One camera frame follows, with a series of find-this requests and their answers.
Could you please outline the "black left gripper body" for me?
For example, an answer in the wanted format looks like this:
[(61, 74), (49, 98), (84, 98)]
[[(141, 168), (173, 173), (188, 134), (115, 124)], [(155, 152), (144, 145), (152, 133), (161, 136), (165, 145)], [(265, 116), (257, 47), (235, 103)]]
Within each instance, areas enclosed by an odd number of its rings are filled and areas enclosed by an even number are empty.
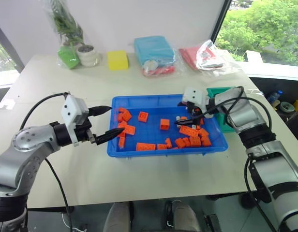
[(75, 134), (78, 142), (90, 141), (92, 144), (96, 143), (96, 135), (91, 132), (92, 124), (87, 117), (83, 123), (75, 126)]

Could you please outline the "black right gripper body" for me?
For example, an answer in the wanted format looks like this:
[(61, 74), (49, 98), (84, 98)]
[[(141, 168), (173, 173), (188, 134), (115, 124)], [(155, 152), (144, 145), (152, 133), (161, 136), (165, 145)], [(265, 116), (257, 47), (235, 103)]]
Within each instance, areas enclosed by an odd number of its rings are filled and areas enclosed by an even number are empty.
[(186, 106), (191, 118), (207, 117), (207, 115), (204, 114), (207, 111), (207, 105), (205, 103), (197, 105), (193, 102), (188, 101)]

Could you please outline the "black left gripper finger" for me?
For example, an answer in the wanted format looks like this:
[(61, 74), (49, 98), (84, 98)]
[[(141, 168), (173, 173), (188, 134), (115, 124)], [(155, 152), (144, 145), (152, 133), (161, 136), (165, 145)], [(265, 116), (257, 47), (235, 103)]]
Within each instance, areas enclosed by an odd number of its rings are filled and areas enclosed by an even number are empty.
[(103, 135), (95, 136), (95, 143), (97, 145), (103, 144), (105, 142), (108, 142), (118, 135), (120, 135), (124, 131), (124, 128), (114, 128), (111, 130), (106, 131)]
[(111, 109), (112, 109), (112, 107), (105, 106), (105, 105), (91, 107), (91, 108), (89, 108), (88, 117), (102, 115), (102, 114), (110, 111)]

